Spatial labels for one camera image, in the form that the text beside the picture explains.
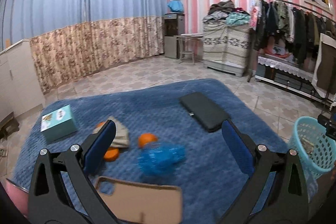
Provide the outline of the blue plastic bottle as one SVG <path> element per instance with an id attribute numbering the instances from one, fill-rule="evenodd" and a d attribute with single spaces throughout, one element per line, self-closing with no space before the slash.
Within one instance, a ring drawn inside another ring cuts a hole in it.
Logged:
<path id="1" fill-rule="evenodd" d="M 186 159 L 186 150 L 180 144 L 151 142 L 141 149 L 138 166 L 147 177 L 166 177 L 173 174 Z"/>

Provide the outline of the light blue plastic basket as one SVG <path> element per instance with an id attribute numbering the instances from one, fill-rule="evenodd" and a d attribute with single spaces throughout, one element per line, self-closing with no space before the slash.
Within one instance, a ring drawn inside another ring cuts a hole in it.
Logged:
<path id="1" fill-rule="evenodd" d="M 295 121 L 288 148 L 297 151 L 302 167 L 315 180 L 334 167 L 335 141 L 326 136 L 326 128 L 313 117 L 303 116 Z"/>

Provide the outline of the pink round object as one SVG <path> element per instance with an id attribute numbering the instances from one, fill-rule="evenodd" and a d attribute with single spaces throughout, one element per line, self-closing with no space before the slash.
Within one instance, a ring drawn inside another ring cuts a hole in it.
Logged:
<path id="1" fill-rule="evenodd" d="M 6 179 L 5 189 L 17 209 L 27 217 L 29 211 L 29 191 L 26 188 L 18 186 L 9 178 Z"/>

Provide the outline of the low tv cabinet lace cover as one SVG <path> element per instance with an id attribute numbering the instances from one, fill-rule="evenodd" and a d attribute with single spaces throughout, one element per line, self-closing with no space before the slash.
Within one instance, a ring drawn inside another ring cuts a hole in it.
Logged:
<path id="1" fill-rule="evenodd" d="M 252 58 L 251 67 L 256 71 L 257 81 L 271 84 L 311 101 L 335 102 L 335 95 L 329 95 L 313 86 L 313 73 L 301 69 L 295 63 L 271 55 L 257 54 Z"/>

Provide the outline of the orange round lid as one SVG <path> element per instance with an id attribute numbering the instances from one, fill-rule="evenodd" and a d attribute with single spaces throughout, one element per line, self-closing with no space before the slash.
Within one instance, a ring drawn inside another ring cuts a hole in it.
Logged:
<path id="1" fill-rule="evenodd" d="M 109 147 L 103 159 L 106 162 L 111 162 L 117 160 L 119 156 L 120 156 L 119 148 Z"/>

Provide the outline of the teal cardboard box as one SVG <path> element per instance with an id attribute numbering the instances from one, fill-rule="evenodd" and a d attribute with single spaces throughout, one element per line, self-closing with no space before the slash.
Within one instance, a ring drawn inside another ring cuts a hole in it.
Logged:
<path id="1" fill-rule="evenodd" d="M 47 143 L 64 138 L 77 131 L 70 105 L 42 116 L 41 133 Z"/>

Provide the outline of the brown cardboard sheet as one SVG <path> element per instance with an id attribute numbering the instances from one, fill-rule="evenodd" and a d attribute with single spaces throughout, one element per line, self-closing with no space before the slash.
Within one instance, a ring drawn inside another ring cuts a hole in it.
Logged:
<path id="1" fill-rule="evenodd" d="M 130 223 L 181 223 L 182 190 L 177 186 L 129 182 L 106 176 L 97 178 L 95 189 L 121 221 Z"/>

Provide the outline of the beige crumpled cloth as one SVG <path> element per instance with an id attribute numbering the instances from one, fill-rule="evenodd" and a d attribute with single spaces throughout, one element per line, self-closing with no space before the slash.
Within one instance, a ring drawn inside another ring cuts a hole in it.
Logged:
<path id="1" fill-rule="evenodd" d="M 99 134 L 99 143 L 105 148 L 128 148 L 130 146 L 129 130 L 115 117 L 109 116 L 101 128 L 94 128 L 92 134 Z"/>

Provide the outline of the clothes rack with dark garments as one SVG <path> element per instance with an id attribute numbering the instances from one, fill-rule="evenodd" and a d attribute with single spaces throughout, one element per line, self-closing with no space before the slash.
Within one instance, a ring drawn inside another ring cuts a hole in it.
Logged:
<path id="1" fill-rule="evenodd" d="M 284 0 L 252 0 L 252 58 L 271 55 L 314 74 L 321 34 L 335 38 L 335 21 Z"/>

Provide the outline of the orange fruit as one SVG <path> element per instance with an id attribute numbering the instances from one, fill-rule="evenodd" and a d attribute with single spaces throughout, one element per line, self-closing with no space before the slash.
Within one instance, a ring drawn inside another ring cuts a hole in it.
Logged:
<path id="1" fill-rule="evenodd" d="M 158 141 L 158 137 L 152 133 L 144 133 L 138 137 L 138 147 L 143 148 L 147 144 Z"/>

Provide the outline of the black cushion pad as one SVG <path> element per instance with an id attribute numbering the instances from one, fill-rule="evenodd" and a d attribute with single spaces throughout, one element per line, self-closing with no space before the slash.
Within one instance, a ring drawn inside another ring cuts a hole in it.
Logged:
<path id="1" fill-rule="evenodd" d="M 231 118 L 223 108 L 201 92 L 182 96 L 179 102 L 207 132 L 216 132 L 224 121 Z"/>

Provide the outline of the white cabinet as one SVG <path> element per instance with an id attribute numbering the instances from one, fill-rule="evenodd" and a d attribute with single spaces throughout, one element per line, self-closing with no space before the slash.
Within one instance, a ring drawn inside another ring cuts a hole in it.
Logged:
<path id="1" fill-rule="evenodd" d="M 30 41 L 23 39 L 1 52 L 1 120 L 33 114 L 45 107 L 31 54 Z"/>

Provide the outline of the blue plush rug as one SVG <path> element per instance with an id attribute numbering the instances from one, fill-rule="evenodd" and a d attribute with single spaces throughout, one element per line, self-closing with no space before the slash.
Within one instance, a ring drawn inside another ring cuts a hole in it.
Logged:
<path id="1" fill-rule="evenodd" d="M 271 128 L 239 100 L 224 84 L 214 79 L 190 80 L 153 88 L 57 101 L 45 108 L 33 126 L 19 155 L 14 182 L 29 188 L 34 166 L 42 149 L 64 152 L 73 144 L 82 144 L 95 127 L 109 116 L 115 117 L 129 130 L 130 146 L 119 148 L 117 160 L 103 158 L 93 162 L 88 178 L 95 187 L 98 177 L 106 176 L 129 182 L 177 186 L 182 190 L 183 220 L 181 223 L 219 223 L 232 205 L 248 175 L 236 163 L 226 144 L 222 128 L 207 132 L 180 104 L 179 98 L 201 92 L 229 115 L 238 130 L 255 144 L 264 144 L 272 152 L 290 150 Z M 42 116 L 70 105 L 77 131 L 47 143 L 41 133 Z M 166 177 L 147 177 L 139 166 L 138 137 L 152 133 L 162 143 L 180 144 L 186 159 Z M 75 207 L 85 213 L 66 172 L 62 173 L 67 193 Z"/>

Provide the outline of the cabinet with patterned cloth cover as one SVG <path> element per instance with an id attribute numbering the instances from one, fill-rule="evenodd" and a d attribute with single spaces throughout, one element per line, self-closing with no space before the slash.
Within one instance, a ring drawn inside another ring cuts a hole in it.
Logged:
<path id="1" fill-rule="evenodd" d="M 242 77 L 248 67 L 249 25 L 229 26 L 224 20 L 203 24 L 203 64 L 207 68 Z"/>

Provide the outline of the pile of folded clothes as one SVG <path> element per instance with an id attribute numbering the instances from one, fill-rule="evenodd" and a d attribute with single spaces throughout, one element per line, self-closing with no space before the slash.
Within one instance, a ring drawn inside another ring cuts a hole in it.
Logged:
<path id="1" fill-rule="evenodd" d="M 235 7 L 234 3 L 229 0 L 212 4 L 202 22 L 220 22 L 232 27 L 248 24 L 250 19 L 248 12 L 241 7 Z"/>

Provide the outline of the small folding table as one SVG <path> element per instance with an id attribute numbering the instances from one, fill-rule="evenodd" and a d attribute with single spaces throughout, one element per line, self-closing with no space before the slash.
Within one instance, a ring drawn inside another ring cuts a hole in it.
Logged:
<path id="1" fill-rule="evenodd" d="M 198 44 L 202 42 L 203 34 L 181 34 L 175 36 L 178 44 L 179 63 L 191 61 L 195 65 L 197 60 Z"/>

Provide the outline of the blue and floral curtain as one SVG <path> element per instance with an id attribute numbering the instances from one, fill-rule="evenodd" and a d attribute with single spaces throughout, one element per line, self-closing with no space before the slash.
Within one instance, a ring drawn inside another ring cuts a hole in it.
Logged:
<path id="1" fill-rule="evenodd" d="M 1 0 L 1 47 L 27 39 L 43 92 L 163 53 L 166 0 Z"/>

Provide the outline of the grey water dispenser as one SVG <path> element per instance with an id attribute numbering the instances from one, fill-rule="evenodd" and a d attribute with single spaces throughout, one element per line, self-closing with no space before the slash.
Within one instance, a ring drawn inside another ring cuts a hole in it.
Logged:
<path id="1" fill-rule="evenodd" d="M 167 58 L 179 58 L 177 36 L 185 32 L 185 15 L 168 13 L 164 17 L 164 55 Z"/>

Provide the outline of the blue bag on dispenser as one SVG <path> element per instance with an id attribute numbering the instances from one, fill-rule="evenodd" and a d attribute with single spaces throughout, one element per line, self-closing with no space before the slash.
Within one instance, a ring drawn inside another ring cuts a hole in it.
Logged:
<path id="1" fill-rule="evenodd" d="M 172 13 L 184 13 L 184 6 L 180 0 L 171 0 L 167 6 Z"/>

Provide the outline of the brown board with white frame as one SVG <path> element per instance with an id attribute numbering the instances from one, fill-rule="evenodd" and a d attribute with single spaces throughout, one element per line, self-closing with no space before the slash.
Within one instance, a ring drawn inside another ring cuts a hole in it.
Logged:
<path id="1" fill-rule="evenodd" d="M 318 55 L 311 84 L 321 98 L 335 95 L 335 39 L 320 35 Z"/>

